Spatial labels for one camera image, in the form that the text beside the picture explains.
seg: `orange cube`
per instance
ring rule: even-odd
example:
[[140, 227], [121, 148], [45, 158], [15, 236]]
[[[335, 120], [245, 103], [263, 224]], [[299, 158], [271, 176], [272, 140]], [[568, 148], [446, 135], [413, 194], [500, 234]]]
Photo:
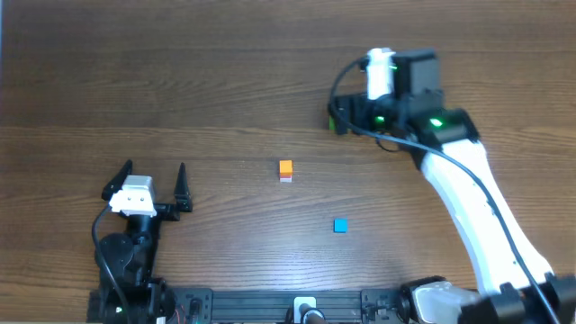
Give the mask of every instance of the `orange cube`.
[[291, 160], [280, 161], [280, 177], [289, 177], [292, 176], [292, 174], [293, 174], [292, 161]]

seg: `wooden table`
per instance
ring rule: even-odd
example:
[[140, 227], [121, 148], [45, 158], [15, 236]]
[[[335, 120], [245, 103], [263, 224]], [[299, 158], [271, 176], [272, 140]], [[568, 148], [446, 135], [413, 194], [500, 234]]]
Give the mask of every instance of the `wooden table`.
[[0, 320], [86, 318], [90, 226], [128, 158], [166, 202], [187, 165], [194, 213], [164, 226], [157, 256], [173, 286], [474, 287], [410, 157], [328, 131], [333, 78], [382, 46], [437, 49], [447, 104], [472, 116], [524, 232], [573, 273], [575, 20], [553, 0], [4, 1]]

